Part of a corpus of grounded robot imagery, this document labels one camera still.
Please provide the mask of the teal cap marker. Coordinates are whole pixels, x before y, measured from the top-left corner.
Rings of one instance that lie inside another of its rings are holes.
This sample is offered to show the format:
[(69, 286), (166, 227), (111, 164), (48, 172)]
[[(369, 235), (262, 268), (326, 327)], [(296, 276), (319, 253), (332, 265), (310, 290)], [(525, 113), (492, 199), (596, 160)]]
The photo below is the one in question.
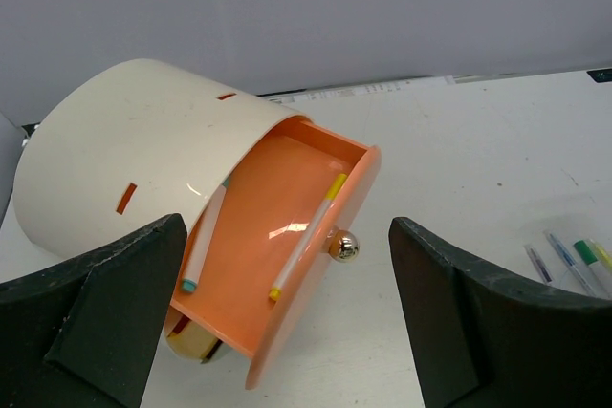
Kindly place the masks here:
[(216, 227), (229, 184), (230, 178), (226, 178), (215, 190), (200, 218), (200, 223), (197, 228), (181, 280), (181, 290), (185, 293), (193, 293), (198, 287), (212, 235)]

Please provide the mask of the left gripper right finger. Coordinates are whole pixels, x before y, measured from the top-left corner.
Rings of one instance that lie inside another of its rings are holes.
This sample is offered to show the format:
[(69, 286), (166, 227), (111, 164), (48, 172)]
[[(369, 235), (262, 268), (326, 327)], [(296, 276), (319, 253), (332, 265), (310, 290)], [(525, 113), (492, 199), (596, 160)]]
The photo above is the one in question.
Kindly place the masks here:
[(607, 407), (611, 304), (391, 222), (392, 266), (428, 407)]

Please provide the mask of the yellow clear pen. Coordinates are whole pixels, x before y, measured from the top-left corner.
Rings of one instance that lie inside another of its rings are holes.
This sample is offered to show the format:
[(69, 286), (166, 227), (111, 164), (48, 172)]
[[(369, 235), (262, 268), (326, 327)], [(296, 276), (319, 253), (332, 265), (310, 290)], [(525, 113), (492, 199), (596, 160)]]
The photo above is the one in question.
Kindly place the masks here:
[(604, 247), (594, 240), (590, 240), (593, 252), (597, 256), (601, 264), (607, 269), (609, 273), (612, 273), (612, 258)]

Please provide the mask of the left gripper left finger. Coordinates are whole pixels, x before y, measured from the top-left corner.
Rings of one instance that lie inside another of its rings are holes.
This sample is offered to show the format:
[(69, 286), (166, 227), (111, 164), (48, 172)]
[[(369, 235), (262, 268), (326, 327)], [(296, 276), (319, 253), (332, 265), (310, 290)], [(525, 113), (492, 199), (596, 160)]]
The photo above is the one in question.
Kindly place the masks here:
[(2, 283), (2, 406), (140, 406), (186, 238), (169, 214)]

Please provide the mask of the peach top drawer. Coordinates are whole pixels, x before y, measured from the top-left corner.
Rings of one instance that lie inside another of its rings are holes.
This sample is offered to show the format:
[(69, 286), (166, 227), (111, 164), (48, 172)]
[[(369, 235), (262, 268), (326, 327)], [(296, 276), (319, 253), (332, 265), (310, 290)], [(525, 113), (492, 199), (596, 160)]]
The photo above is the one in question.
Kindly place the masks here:
[[(280, 354), (332, 261), (336, 232), (349, 229), (380, 166), (378, 147), (295, 117), (274, 127), (232, 171), (202, 283), (192, 294), (175, 290), (170, 311), (250, 359), (247, 389)], [(274, 279), (340, 174), (346, 182), (273, 301)]]

